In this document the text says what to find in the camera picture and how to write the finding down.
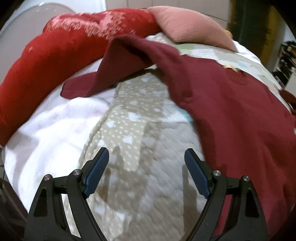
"blue gripper pad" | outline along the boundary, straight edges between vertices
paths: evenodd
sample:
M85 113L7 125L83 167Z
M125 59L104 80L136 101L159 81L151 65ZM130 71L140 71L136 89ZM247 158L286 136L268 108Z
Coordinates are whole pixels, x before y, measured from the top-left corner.
M207 178L189 150L185 151L184 160L198 192L208 199L211 193L208 188Z
M109 151L105 149L86 178L85 195L93 194L109 162Z

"mattress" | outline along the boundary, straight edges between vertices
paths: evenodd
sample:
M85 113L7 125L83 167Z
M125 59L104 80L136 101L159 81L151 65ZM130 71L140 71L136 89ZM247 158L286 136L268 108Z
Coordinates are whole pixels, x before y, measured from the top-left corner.
M173 45L162 33L147 38ZM198 44L175 47L181 54L212 58L222 65L231 64L248 72L286 105L275 88L280 88L278 83L258 58L238 43L238 54ZM75 76L96 71L100 61ZM205 199L188 174L184 151L193 148L201 159L203 155L190 116L169 99L157 69L140 73L119 84L116 90L109 89L89 98L65 100L59 95L61 87L43 101L2 152L7 177L25 208L29 210L44 175L68 175L81 168L101 146L106 146L111 152L110 163L88 203L107 239L179 240L186 237ZM149 88L154 88L153 96L147 98ZM123 102L128 103L129 109L138 108L140 98L140 106L145 110L141 117L133 114L134 111L114 112L119 111ZM151 101L156 99L160 107ZM142 123L139 129L133 128L139 120ZM123 135L117 129L117 136L114 130L107 135L108 140L106 135L103 137L102 131L114 127L115 121L122 121L122 128L130 128L128 132L134 136ZM116 141L124 146L120 148ZM79 235L65 197L64 207L72 233Z

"screw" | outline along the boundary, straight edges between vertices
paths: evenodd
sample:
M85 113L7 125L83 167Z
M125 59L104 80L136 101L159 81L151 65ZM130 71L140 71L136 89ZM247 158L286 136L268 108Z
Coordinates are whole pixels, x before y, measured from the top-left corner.
M250 178L248 176L243 176L242 177L246 182L250 181Z
M213 171L213 173L214 173L215 176L220 176L221 175L221 172L218 171L218 170Z
M51 179L51 177L52 176L50 174L47 174L47 175L44 176L43 180L48 181L49 179Z
M79 175L80 173L81 173L81 170L80 170L80 169L75 169L75 170L73 171L73 174L74 174L75 176Z

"maroon garment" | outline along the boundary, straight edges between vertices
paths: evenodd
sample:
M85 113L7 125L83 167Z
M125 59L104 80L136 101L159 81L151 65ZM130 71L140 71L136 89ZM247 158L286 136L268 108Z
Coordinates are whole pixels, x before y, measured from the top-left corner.
M126 35L110 43L95 78L72 79L61 95L91 96L152 64L171 99L195 120L206 162L228 177L251 178L269 235L275 234L295 203L295 117L251 75Z

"pink pillow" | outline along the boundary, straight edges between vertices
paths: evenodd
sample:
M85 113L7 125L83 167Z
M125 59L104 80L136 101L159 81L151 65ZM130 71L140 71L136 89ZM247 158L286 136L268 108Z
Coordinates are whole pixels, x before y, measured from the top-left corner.
M237 52L225 29L199 12L169 6L149 7L158 25L175 42L200 43Z

